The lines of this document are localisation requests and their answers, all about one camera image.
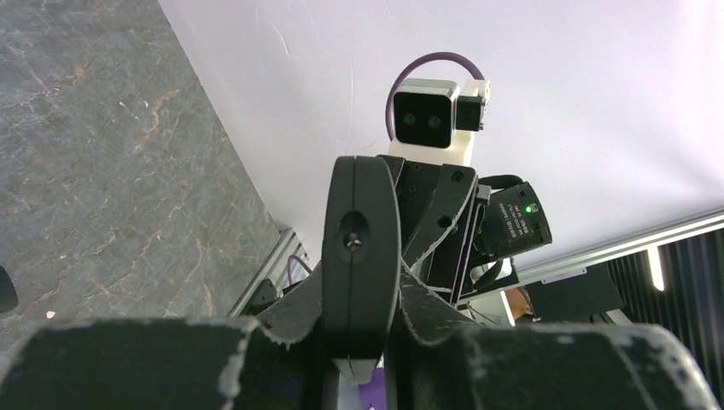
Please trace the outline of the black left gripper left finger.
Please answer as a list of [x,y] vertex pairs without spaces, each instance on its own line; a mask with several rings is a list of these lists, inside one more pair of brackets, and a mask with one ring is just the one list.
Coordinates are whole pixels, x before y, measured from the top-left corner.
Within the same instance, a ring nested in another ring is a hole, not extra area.
[[257,316],[76,319],[36,332],[4,409],[320,409],[321,272]]

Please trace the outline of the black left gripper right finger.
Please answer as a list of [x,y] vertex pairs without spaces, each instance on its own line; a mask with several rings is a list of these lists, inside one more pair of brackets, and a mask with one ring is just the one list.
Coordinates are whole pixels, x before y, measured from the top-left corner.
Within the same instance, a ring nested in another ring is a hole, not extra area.
[[393,409],[716,409],[689,351],[657,325],[486,327],[405,265],[390,331]]

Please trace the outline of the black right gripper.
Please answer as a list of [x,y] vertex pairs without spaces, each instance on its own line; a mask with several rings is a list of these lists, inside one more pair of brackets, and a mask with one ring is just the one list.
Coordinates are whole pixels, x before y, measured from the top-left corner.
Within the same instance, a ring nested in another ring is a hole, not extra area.
[[476,201],[476,171],[460,165],[380,157],[397,194],[403,271],[446,302],[457,302],[481,207]]

